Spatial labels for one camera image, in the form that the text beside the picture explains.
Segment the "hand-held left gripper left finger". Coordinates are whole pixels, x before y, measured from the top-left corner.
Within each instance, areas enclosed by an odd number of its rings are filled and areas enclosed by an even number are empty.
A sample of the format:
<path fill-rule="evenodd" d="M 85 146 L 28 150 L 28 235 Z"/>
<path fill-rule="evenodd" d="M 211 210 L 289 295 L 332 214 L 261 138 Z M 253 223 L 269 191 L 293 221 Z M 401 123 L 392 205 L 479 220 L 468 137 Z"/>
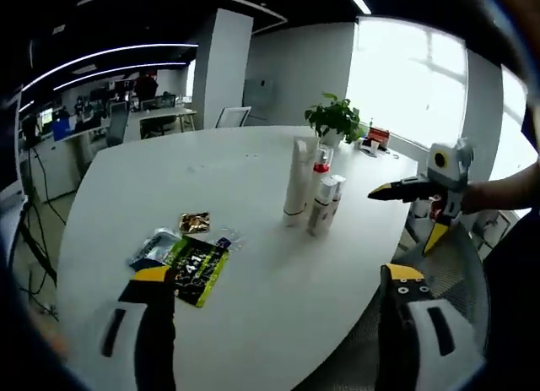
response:
<path fill-rule="evenodd" d="M 112 390 L 175 390 L 175 271 L 141 269 L 113 305 L 100 340 L 105 385 Z"/>

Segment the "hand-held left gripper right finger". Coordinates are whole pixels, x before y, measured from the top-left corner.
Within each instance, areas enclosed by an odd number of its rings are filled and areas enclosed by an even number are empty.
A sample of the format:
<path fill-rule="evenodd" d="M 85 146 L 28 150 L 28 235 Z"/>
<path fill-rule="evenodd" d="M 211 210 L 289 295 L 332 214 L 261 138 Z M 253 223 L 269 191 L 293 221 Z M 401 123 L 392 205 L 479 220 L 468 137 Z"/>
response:
<path fill-rule="evenodd" d="M 381 266 L 378 325 L 379 390 L 474 390 L 485 360 L 473 326 L 446 300 L 432 296 L 424 275 Z"/>

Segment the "person's right hand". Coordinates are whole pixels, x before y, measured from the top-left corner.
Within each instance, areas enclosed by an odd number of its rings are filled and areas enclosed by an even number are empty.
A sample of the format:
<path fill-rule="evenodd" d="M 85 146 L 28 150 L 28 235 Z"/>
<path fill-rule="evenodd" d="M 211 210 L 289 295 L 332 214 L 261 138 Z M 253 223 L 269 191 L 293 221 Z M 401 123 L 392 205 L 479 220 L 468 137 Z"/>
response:
<path fill-rule="evenodd" d="M 475 214 L 485 209 L 484 184 L 471 183 L 463 192 L 461 210 L 465 215 Z"/>

